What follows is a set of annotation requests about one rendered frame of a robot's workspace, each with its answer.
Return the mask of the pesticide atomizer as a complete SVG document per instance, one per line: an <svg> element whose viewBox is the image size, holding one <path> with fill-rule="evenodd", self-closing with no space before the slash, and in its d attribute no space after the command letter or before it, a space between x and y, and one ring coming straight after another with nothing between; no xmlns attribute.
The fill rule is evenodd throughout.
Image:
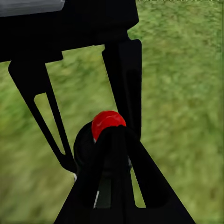
<svg viewBox="0 0 224 224"><path fill-rule="evenodd" d="M95 142L103 129L109 126L126 126L123 117L115 111L103 111L98 114L95 119L85 125L78 133L74 148L74 163L77 172L74 173L74 183L87 161ZM130 157L128 155L130 171L133 168ZM111 205L111 153L105 156L104 168L102 171L99 187L93 208L108 208Z"/></svg>

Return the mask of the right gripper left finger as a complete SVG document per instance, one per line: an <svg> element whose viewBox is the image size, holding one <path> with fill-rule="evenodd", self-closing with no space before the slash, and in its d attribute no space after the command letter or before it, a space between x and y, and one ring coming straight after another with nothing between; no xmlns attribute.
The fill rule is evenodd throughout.
<svg viewBox="0 0 224 224"><path fill-rule="evenodd" d="M93 208L108 153L111 205ZM109 126L100 133L54 224L124 224L117 126Z"/></svg>

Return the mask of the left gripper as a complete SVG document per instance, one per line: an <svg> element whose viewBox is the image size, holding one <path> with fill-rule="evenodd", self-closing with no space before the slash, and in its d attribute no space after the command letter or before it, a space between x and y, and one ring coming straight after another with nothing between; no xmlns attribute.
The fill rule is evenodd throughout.
<svg viewBox="0 0 224 224"><path fill-rule="evenodd" d="M0 17L0 63L8 73L64 169L77 172L45 64L62 51L105 45L102 52L118 113L141 139L142 44L127 31L139 22L135 0L65 0L60 11ZM46 93L63 142L60 152L35 95Z"/></svg>

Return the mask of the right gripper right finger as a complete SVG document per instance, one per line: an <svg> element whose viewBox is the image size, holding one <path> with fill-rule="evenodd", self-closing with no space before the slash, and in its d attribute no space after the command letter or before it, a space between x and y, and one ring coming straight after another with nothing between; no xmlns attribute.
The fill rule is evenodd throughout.
<svg viewBox="0 0 224 224"><path fill-rule="evenodd" d="M135 132L117 126L124 224L196 224ZM146 208L135 205L130 157Z"/></svg>

